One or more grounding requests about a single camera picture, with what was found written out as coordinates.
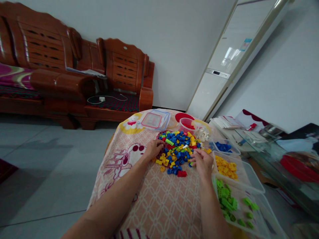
pink blanket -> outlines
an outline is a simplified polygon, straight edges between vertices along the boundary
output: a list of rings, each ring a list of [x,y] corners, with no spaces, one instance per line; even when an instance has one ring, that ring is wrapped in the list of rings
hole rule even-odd
[[[30,84],[32,70],[0,63],[0,85],[35,90]]]
[[[175,115],[171,113],[170,131],[178,130]],[[139,119],[145,112],[136,113],[120,123],[97,173],[89,207],[92,206],[145,152],[146,144],[155,139],[158,131],[145,129]],[[211,134],[221,137],[207,123],[196,120]],[[199,177],[196,168],[182,166],[186,178],[161,172],[153,162],[141,183],[121,230],[138,228],[149,238],[199,238],[202,236],[200,219]]]

human hand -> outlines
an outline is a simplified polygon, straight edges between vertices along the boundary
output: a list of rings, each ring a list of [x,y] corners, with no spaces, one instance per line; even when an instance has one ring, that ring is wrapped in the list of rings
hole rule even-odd
[[[152,158],[156,157],[160,150],[164,148],[165,143],[162,140],[154,139],[148,142],[146,145],[146,150],[144,153],[144,158],[147,159],[147,161],[150,161]]]
[[[209,156],[205,151],[200,149],[194,149],[194,153],[191,155],[192,159],[190,160],[193,163],[193,166],[196,165],[198,174],[200,177],[211,177],[212,167],[214,159]]]

white cable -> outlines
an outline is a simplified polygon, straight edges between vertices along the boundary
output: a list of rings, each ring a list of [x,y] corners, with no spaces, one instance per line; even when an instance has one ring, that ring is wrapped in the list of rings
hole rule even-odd
[[[100,96],[92,96],[92,97],[88,98],[88,99],[87,99],[88,103],[90,103],[90,104],[100,104],[100,103],[104,102],[104,101],[100,101],[99,103],[91,103],[91,102],[89,102],[89,99],[91,99],[91,98],[93,98],[93,97],[100,97]]]

gray tile floor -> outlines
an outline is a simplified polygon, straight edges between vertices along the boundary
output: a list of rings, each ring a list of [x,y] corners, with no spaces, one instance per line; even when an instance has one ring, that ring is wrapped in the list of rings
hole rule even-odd
[[[19,167],[0,185],[0,238],[61,237],[86,210],[117,125],[65,130],[50,119],[0,114],[0,158]]]

sofa cushion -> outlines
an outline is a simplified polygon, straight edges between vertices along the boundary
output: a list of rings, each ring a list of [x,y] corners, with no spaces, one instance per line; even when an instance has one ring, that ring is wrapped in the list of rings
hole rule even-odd
[[[30,99],[30,100],[42,99],[40,94],[36,91],[15,88],[15,87],[1,86],[1,85],[0,85],[0,96],[8,97],[8,98]]]
[[[91,103],[98,103],[99,97],[93,97],[91,98],[89,102],[87,102],[87,105],[90,106],[96,106],[96,107],[100,107],[103,109],[110,109],[110,110],[116,110],[116,111],[126,111],[126,112],[134,112],[134,111],[139,111],[139,101],[140,98],[139,96],[136,95],[130,95],[130,94],[125,94],[125,93],[121,93],[121,92],[117,92],[117,91],[110,91],[104,94],[104,96],[111,96],[111,97],[105,97],[105,101],[100,103],[100,104],[91,104]]]
[[[33,70],[0,63],[0,85],[34,90],[30,84]]]

